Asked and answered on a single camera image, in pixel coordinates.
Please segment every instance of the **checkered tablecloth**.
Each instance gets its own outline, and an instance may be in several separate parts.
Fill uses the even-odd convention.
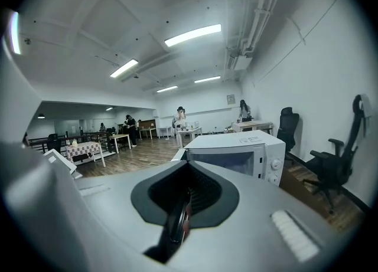
[[[101,148],[100,143],[97,142],[84,142],[79,143],[76,147],[72,145],[66,146],[67,160],[73,163],[72,157],[84,155],[85,153],[99,152]]]

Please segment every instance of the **ceiling light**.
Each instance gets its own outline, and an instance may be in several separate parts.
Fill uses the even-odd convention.
[[[14,12],[11,20],[11,39],[13,52],[20,54],[19,43],[18,43],[18,13]]]
[[[166,91],[166,90],[173,90],[173,89],[177,89],[177,86],[171,86],[171,87],[167,87],[166,89],[157,90],[157,92],[158,92],[158,93],[161,93],[162,91]]]
[[[212,77],[212,78],[207,78],[207,79],[197,80],[197,81],[195,81],[194,83],[199,83],[199,82],[204,82],[204,81],[210,81],[210,80],[215,80],[215,79],[220,79],[220,76]]]
[[[123,66],[121,66],[118,70],[116,70],[110,76],[113,77],[113,78],[115,78],[115,77],[121,75],[124,71],[128,70],[129,68],[131,68],[132,66],[134,66],[137,63],[138,62],[135,59],[131,59],[128,63],[126,63]]]
[[[197,29],[197,30],[194,30],[194,31],[183,33],[179,36],[165,40],[165,44],[169,47],[172,47],[172,45],[181,43],[183,41],[187,41],[189,39],[199,37],[199,36],[203,36],[203,35],[207,35],[207,34],[211,34],[211,33],[217,33],[217,32],[220,32],[220,31],[221,31],[221,25],[220,24],[211,25],[209,27],[204,27],[204,28],[200,28],[200,29]]]

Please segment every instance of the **wooden table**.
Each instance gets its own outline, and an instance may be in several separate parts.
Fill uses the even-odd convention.
[[[102,148],[101,144],[97,142],[84,142],[84,143],[79,143],[76,147],[73,145],[67,145],[66,146],[66,155],[67,155],[67,160],[69,160],[73,164],[73,157],[74,156],[80,156],[84,155],[85,153],[91,153],[93,161],[95,162],[95,152],[99,151],[101,154],[101,160],[102,160],[102,166],[106,167],[105,161],[104,161],[104,156],[102,155]]]
[[[131,144],[130,144],[130,137],[129,137],[129,134],[122,134],[122,135],[113,135],[113,136],[109,136],[110,139],[114,139],[114,143],[116,145],[116,151],[117,153],[118,152],[118,144],[117,144],[117,140],[122,138],[122,137],[127,137],[128,138],[128,142],[129,142],[129,149],[131,149]]]
[[[164,129],[167,131],[167,138],[166,138],[166,140],[169,140],[169,139],[170,139],[170,136],[169,136],[169,134],[170,134],[170,129],[171,129],[171,136],[172,136],[172,127],[171,127],[171,126],[167,126],[167,127],[159,127],[158,130],[157,130],[158,137],[159,137],[159,139],[160,139],[160,131],[161,131],[161,130],[164,130]]]
[[[197,128],[189,129],[189,130],[178,130],[177,131],[177,138],[178,138],[179,147],[183,148],[183,139],[182,139],[181,135],[190,134],[191,140],[193,141],[195,139],[195,133],[198,133],[198,132],[200,132],[200,134],[202,136],[202,127],[197,127]]]
[[[139,137],[141,138],[141,140],[142,140],[142,134],[141,134],[141,132],[146,132],[146,137],[148,137],[148,131],[149,131],[149,135],[150,135],[150,137],[151,137],[151,140],[152,140],[152,133],[151,133],[151,131],[152,130],[156,130],[156,128],[143,128],[143,129],[140,129],[139,130]]]
[[[252,121],[247,121],[247,122],[233,123],[232,129],[235,132],[240,133],[243,131],[243,129],[252,128],[252,130],[256,130],[259,127],[265,127],[265,126],[271,126],[271,125],[272,125],[272,122],[252,120]]]

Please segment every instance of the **black hair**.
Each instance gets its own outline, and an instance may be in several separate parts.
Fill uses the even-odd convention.
[[[244,100],[241,100],[240,101],[240,109],[243,110],[243,106],[244,106],[246,112],[248,112],[248,105],[247,105],[247,103]]]

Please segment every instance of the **chair headrest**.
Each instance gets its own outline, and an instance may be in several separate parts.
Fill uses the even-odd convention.
[[[292,107],[285,107],[284,109],[281,110],[281,115],[292,114],[292,113],[293,113],[293,108]]]

